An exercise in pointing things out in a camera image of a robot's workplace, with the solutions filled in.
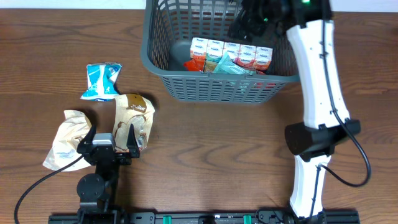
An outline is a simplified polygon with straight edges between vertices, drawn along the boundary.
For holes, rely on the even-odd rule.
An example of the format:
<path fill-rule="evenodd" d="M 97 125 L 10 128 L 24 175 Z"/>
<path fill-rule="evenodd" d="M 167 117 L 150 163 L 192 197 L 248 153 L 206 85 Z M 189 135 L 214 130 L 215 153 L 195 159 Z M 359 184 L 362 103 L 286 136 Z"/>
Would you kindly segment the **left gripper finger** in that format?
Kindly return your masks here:
<path fill-rule="evenodd" d="M 126 147 L 128 148 L 131 157 L 139 157 L 139 146 L 134 133 L 134 125 L 130 124 L 129 132 L 127 135 Z"/>
<path fill-rule="evenodd" d="M 78 144 L 78 148 L 87 148 L 92 145 L 92 140 L 95 136 L 95 126 L 92 126 L 86 136 Z"/>

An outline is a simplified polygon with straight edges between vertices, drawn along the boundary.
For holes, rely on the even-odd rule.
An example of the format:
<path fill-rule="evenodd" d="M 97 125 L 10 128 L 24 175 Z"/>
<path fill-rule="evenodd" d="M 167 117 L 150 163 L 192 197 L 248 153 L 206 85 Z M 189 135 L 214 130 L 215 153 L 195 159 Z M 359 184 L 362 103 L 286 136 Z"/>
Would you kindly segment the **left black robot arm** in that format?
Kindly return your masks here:
<path fill-rule="evenodd" d="M 128 152 L 116 152 L 116 143 L 111 133 L 96 133 L 91 127 L 78 144 L 77 152 L 84 160 L 95 166 L 95 172 L 80 179 L 76 187 L 80 197 L 78 223 L 129 223 L 126 211 L 115 205 L 119 168 L 129 166 L 133 158 L 140 156 L 134 126 L 130 125 L 126 145 Z"/>

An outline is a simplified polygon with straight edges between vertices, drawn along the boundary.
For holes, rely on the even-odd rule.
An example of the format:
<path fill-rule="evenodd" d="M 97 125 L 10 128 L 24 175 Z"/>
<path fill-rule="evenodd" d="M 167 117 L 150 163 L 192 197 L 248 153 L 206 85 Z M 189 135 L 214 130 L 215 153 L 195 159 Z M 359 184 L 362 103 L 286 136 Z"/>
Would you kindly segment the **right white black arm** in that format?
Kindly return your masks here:
<path fill-rule="evenodd" d="M 329 1 L 240 1 L 242 9 L 228 37 L 252 41 L 275 24 L 285 30 L 293 50 L 303 93 L 303 121 L 285 127 L 295 156 L 294 189 L 282 223 L 348 223 L 350 215 L 328 215 L 322 205 L 325 174 L 336 145 L 361 130 L 351 119 L 338 78 Z"/>

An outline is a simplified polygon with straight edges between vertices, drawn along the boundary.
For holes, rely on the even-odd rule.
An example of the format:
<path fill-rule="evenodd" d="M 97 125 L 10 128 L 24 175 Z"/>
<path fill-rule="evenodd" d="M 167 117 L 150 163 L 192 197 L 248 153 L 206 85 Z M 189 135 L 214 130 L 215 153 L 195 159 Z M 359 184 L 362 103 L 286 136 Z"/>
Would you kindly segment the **cream crumpled snack pouch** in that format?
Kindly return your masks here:
<path fill-rule="evenodd" d="M 86 115 L 77 110 L 65 110 L 65 120 L 59 126 L 43 166 L 50 170 L 59 170 L 73 161 L 81 154 L 77 153 L 77 146 L 88 134 L 91 122 Z"/>

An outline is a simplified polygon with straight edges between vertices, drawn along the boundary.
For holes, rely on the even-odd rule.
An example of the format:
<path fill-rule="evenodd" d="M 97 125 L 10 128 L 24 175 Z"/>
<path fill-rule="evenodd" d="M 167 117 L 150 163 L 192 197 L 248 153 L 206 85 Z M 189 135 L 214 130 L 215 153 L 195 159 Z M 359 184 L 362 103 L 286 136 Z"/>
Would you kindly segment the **mint green wipes pack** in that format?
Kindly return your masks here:
<path fill-rule="evenodd" d="M 230 58 L 228 53 L 225 53 L 221 60 L 218 62 L 216 68 L 213 70 L 214 73 L 227 73 L 233 75 L 255 75 L 257 72 L 255 70 L 250 70 L 248 68 L 240 67 L 235 64 Z"/>

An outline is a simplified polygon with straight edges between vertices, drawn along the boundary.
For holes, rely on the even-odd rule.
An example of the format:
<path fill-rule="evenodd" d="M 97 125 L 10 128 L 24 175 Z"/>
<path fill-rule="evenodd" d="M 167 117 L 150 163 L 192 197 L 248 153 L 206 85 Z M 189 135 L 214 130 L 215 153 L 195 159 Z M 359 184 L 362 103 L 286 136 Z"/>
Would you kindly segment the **grey plastic basket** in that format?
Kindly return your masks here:
<path fill-rule="evenodd" d="M 147 0 L 141 60 L 161 78 L 169 94 L 182 101 L 263 103 L 284 85 L 299 80 L 297 63 L 286 34 L 269 27 L 252 41 L 230 39 L 229 26 L 242 9 L 240 1 Z M 259 45 L 273 49 L 264 75 L 188 71 L 192 39 Z"/>

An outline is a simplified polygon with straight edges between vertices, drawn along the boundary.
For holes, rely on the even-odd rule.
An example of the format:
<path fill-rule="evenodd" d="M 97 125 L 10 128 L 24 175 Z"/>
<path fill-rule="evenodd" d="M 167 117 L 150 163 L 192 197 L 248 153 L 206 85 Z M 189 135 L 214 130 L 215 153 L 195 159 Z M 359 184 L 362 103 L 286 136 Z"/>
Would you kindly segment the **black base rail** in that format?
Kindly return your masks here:
<path fill-rule="evenodd" d="M 51 215 L 49 224 L 281 224 L 326 223 L 360 224 L 359 213 L 354 210 L 322 211 L 312 218 L 294 218 L 285 210 L 258 210 L 241 213 L 153 213 Z"/>

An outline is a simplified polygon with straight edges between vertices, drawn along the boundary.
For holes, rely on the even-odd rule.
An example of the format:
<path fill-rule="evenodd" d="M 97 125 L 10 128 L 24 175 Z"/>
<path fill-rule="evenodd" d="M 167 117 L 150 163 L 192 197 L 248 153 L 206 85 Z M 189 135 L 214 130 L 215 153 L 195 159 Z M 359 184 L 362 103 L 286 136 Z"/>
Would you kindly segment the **blue white snack packet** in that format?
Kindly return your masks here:
<path fill-rule="evenodd" d="M 115 84 L 123 65 L 120 63 L 96 63 L 86 66 L 87 90 L 81 100 L 109 101 L 119 95 Z"/>

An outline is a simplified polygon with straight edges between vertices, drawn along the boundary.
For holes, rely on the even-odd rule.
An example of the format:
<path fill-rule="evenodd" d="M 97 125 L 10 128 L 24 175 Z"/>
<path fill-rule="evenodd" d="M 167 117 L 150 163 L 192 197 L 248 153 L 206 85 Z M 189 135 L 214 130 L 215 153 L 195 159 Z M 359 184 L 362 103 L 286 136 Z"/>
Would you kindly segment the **orange long biscuit pack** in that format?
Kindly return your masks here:
<path fill-rule="evenodd" d="M 183 66 L 191 72 L 211 72 L 216 68 L 218 63 L 209 60 L 191 59 L 183 64 Z M 255 75 L 264 75 L 264 72 L 255 70 L 257 73 Z"/>

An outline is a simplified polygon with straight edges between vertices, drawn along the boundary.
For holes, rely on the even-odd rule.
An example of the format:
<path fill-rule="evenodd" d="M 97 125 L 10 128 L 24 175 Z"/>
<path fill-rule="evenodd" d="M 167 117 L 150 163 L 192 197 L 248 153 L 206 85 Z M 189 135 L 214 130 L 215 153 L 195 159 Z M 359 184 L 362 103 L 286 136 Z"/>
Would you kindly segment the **multipack tissue packets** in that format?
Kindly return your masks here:
<path fill-rule="evenodd" d="M 240 67 L 265 72 L 272 62 L 273 49 L 199 37 L 192 39 L 190 60 L 195 58 L 218 63 L 225 53 Z"/>

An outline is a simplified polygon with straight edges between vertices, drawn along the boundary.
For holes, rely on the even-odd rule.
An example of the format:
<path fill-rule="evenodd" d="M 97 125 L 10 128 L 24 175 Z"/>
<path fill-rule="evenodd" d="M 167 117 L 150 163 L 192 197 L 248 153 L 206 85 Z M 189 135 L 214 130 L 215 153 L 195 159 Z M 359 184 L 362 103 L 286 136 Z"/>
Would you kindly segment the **brown beige snack pouch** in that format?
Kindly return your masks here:
<path fill-rule="evenodd" d="M 155 108 L 152 103 L 137 94 L 116 95 L 116 114 L 113 136 L 117 152 L 128 152 L 127 139 L 130 126 L 134 126 L 134 136 L 139 150 L 147 147 L 152 129 Z"/>

